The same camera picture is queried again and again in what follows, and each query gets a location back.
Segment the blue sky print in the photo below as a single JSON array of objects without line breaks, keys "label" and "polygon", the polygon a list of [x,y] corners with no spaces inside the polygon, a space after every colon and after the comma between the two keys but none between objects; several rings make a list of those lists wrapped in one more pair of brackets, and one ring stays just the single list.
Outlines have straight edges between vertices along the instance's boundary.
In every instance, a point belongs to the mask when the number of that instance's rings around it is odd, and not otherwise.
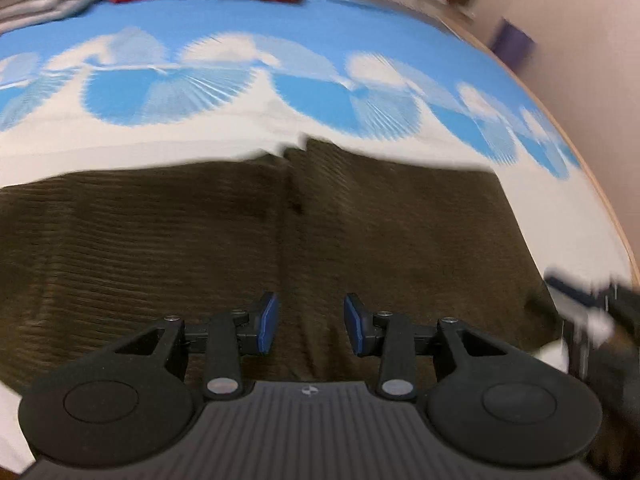
[{"label": "blue sky print", "polygon": [[292,108],[358,137],[396,140],[418,131],[416,92],[395,70],[393,60],[367,52],[352,54],[347,76],[339,75],[328,60],[318,66],[323,70],[273,71],[276,91]]},{"label": "blue sky print", "polygon": [[0,60],[0,132],[13,128],[59,91],[74,70],[42,70],[34,52]]},{"label": "blue sky print", "polygon": [[181,121],[230,102],[253,80],[250,66],[216,56],[220,50],[212,53],[200,42],[185,49],[181,63],[170,63],[162,43],[139,28],[105,38],[104,46],[105,59],[95,60],[82,100],[113,124]]},{"label": "blue sky print", "polygon": [[280,109],[348,136],[403,139],[435,118],[452,140],[496,164],[517,164],[524,149],[556,178],[579,168],[494,60],[359,0],[102,2],[81,16],[3,34],[0,53],[0,132],[46,106],[73,77],[84,110],[135,127],[223,110],[259,92],[255,77],[266,73],[287,104]]}]

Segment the beige wall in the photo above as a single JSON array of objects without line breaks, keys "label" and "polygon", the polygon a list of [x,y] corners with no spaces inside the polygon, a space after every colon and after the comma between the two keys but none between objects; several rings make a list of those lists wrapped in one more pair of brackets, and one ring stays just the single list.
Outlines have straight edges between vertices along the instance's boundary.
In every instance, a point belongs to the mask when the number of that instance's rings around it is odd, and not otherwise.
[{"label": "beige wall", "polygon": [[520,72],[590,165],[640,256],[640,0],[477,0],[487,43],[502,16],[536,41]]}]

